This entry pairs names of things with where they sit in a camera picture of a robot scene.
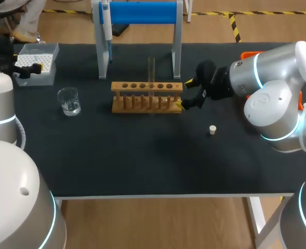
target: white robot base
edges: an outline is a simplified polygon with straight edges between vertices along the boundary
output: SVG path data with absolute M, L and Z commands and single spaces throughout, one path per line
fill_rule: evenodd
M 0 249 L 64 249 L 66 225 L 33 160 L 0 141 Z

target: black table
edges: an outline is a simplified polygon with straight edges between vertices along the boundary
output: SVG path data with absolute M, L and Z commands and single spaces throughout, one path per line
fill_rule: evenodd
M 183 44 L 181 81 L 202 60 L 230 65 L 243 51 L 280 45 Z M 111 81 L 147 81 L 148 56 L 155 56 L 156 82 L 174 81 L 171 45 L 113 49 L 107 80 L 98 80 L 94 45 L 60 45 L 55 85 L 15 90 L 25 151 L 56 197 L 293 193 L 306 180 L 306 153 L 271 148 L 244 119 L 244 100 L 207 99 L 202 109 L 175 115 L 111 113 Z M 76 117 L 62 114 L 56 94 L 63 87 L 79 91 Z M 217 132 L 207 137 L 210 125 Z

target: wooden test tube rack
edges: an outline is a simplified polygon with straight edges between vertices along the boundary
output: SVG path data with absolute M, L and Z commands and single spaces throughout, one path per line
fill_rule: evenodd
M 182 83 L 112 82 L 113 113 L 181 113 L 175 101 L 180 101 Z

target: blue handle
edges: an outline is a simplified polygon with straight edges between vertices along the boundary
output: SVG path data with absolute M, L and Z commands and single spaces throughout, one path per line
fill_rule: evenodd
M 110 2 L 113 24 L 176 24 L 176 2 Z M 99 3 L 100 23 L 103 24 Z

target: floor stripe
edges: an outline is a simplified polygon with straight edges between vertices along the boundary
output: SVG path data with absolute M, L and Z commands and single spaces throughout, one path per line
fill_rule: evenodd
M 237 43 L 241 43 L 241 36 L 240 36 L 240 32 L 238 31 L 237 25 L 236 25 L 236 20 L 235 20 L 235 15 L 229 15 L 229 19 L 230 19 L 230 24 L 234 33 L 234 37 Z
M 90 15 L 91 12 L 81 10 L 61 10 L 61 9 L 45 9 L 45 13 L 68 13 Z M 210 11 L 210 12 L 193 12 L 193 16 L 216 16 L 216 15 L 306 15 L 306 11 Z

